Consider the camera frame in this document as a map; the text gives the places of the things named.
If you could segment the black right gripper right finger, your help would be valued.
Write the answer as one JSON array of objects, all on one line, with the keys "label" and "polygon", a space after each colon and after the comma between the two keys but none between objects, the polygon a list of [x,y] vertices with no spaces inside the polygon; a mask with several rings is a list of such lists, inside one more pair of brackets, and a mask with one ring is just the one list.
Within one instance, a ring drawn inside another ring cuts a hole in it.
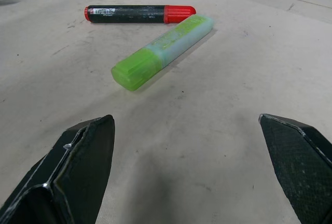
[{"label": "black right gripper right finger", "polygon": [[274,173],[301,224],[332,224],[332,143],[316,128],[261,114]]}]

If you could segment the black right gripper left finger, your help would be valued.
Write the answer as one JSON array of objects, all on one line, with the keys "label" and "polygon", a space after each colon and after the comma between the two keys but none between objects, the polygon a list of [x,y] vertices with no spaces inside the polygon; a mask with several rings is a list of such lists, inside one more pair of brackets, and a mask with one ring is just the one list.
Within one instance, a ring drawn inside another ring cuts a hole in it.
[{"label": "black right gripper left finger", "polygon": [[0,224],[95,224],[114,143],[112,115],[65,130],[0,208]]}]

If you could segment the green highlighter pen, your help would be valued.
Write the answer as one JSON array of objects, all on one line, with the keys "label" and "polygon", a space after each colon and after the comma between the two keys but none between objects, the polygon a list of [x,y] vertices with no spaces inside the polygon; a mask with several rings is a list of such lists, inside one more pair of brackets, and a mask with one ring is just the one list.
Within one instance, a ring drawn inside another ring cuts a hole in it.
[{"label": "green highlighter pen", "polygon": [[143,48],[118,62],[111,73],[115,82],[135,91],[213,29],[213,19],[195,14]]}]

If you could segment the black marker with red cap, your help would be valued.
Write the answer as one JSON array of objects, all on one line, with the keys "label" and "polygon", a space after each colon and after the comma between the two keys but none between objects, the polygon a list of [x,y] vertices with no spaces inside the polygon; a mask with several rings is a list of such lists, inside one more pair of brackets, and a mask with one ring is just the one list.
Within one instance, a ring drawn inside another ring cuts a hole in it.
[{"label": "black marker with red cap", "polygon": [[85,18],[92,23],[180,23],[196,14],[192,6],[179,5],[90,5]]}]

